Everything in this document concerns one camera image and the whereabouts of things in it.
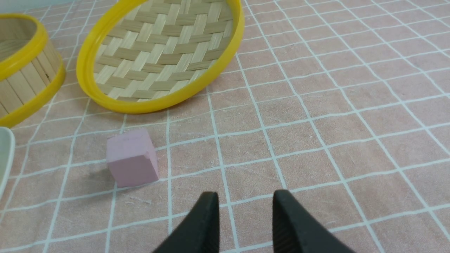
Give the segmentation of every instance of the yellow rim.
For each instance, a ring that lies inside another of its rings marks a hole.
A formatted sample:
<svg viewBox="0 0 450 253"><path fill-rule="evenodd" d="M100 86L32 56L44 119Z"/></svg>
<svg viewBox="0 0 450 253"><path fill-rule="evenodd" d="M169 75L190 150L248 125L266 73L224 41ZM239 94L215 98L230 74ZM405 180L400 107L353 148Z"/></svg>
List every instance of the yellow rim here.
<svg viewBox="0 0 450 253"><path fill-rule="evenodd" d="M33 21L36 24L36 33L31 40L15 54L0 62L0 80L6 79L25 65L30 63L44 50L49 36L43 24L32 16L24 14L0 14L0 18L21 18Z"/></svg>
<svg viewBox="0 0 450 253"><path fill-rule="evenodd" d="M118 113L150 113L178 104L195 95L225 70L239 48L244 33L244 14L240 0L227 0L233 12L233 37L217 62L201 77L186 87L159 99L146 102L126 102L112 99L97 87L94 80L95 55L108 32L136 6L147 0L120 0L92 28L81 47L76 64L76 76L83 91L99 105Z"/></svg>
<svg viewBox="0 0 450 253"><path fill-rule="evenodd" d="M20 71L36 58L44 50L49 36L44 25L32 16L24 14L1 14L0 18L23 18L31 20L36 24L36 33L32 39L15 54L0 62L0 80L3 80ZM0 118L0 126L11 128L19 124L42 108L58 92L66 77L66 70L61 56L59 59L61 65L59 66L55 79L43 91L37 94L36 97L7 116Z"/></svg>

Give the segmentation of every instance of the woven bamboo pattern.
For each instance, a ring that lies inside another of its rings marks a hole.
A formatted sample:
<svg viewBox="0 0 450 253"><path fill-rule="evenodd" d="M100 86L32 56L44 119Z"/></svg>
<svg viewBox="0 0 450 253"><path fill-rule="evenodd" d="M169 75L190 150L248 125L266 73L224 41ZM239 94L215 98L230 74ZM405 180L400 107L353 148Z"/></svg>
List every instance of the woven bamboo pattern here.
<svg viewBox="0 0 450 253"><path fill-rule="evenodd" d="M233 32L226 0L149 0L103 40L94 78L107 96L148 101L200 77L222 55Z"/></svg>
<svg viewBox="0 0 450 253"><path fill-rule="evenodd" d="M36 25L31 20L0 19L0 61L13 56L33 37ZM0 80L0 118L33 99L55 78L60 66L58 52L47 42L44 50L20 71Z"/></svg>

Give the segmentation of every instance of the pink wooden block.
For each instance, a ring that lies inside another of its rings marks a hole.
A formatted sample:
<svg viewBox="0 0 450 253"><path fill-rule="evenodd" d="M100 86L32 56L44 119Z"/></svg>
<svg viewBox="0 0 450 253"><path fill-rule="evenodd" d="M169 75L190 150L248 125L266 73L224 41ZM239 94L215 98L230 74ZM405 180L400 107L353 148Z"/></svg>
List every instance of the pink wooden block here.
<svg viewBox="0 0 450 253"><path fill-rule="evenodd" d="M109 138L106 162L118 187L133 187L159 179L156 150L145 129Z"/></svg>

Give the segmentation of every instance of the bamboo steamer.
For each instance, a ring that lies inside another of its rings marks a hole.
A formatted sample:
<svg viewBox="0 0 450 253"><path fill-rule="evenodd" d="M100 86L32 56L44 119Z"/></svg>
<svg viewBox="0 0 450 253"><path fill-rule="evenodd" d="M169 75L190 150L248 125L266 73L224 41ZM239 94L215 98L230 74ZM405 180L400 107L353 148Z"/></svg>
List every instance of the bamboo steamer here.
<svg viewBox="0 0 450 253"><path fill-rule="evenodd" d="M65 74L39 21L24 14L0 15L0 126L11 128L39 110Z"/></svg>
<svg viewBox="0 0 450 253"><path fill-rule="evenodd" d="M158 111L220 75L243 30L240 0L120 0L86 38L76 74L107 109Z"/></svg>

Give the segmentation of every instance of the white dish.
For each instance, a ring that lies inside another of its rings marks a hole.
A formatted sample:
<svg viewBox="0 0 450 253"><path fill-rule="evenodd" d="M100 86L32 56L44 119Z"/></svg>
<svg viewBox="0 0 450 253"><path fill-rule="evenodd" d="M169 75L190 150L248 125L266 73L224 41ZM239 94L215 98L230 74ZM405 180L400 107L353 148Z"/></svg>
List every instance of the white dish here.
<svg viewBox="0 0 450 253"><path fill-rule="evenodd" d="M6 127L0 127L0 199L8 182L13 166L16 139L13 132Z"/></svg>

